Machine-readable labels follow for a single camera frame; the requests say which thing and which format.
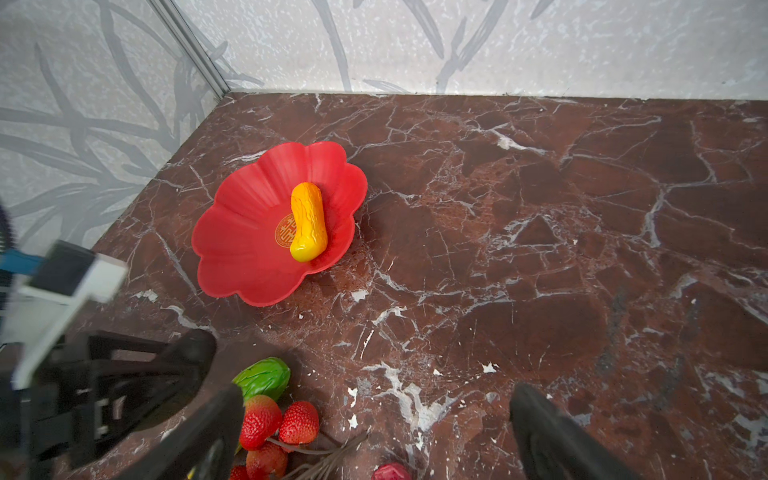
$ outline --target wallpaper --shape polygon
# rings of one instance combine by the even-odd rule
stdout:
[[[765,0],[177,0],[232,88],[768,98]]]
[[[143,0],[0,0],[0,201],[21,248],[91,247],[215,104]]]

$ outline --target fake strawberry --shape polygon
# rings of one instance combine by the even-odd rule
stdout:
[[[288,445],[312,443],[320,431],[317,409],[309,402],[295,402],[288,407],[280,426],[280,441]]]
[[[230,472],[230,480],[249,480],[248,471],[242,465],[232,467],[232,472]]]
[[[388,463],[378,467],[371,480],[411,480],[411,475],[399,463]]]
[[[286,474],[288,454],[274,443],[267,442],[261,448],[248,452],[245,462],[250,480],[269,478],[272,472],[277,478],[281,478]]]
[[[277,431],[282,421],[283,414],[274,400],[266,395],[254,396],[245,404],[240,444],[248,451],[258,449]]]

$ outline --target gold emblem on plate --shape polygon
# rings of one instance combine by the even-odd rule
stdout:
[[[289,248],[296,236],[296,219],[293,214],[287,214],[275,229],[275,241],[281,247]]]

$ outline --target marble surface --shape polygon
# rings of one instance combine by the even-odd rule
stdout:
[[[268,355],[344,440],[337,478],[523,478],[529,382],[645,478],[768,478],[768,104],[231,94],[99,252],[131,271],[77,329],[219,339],[192,405],[70,478],[104,478]],[[197,284],[195,222],[285,141],[369,181],[349,252],[268,308]]]

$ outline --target green leafy vegetable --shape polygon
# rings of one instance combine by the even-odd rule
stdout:
[[[271,356],[249,366],[232,382],[243,390],[244,402],[256,395],[266,395],[276,402],[288,386],[288,380],[288,365],[283,360]]]

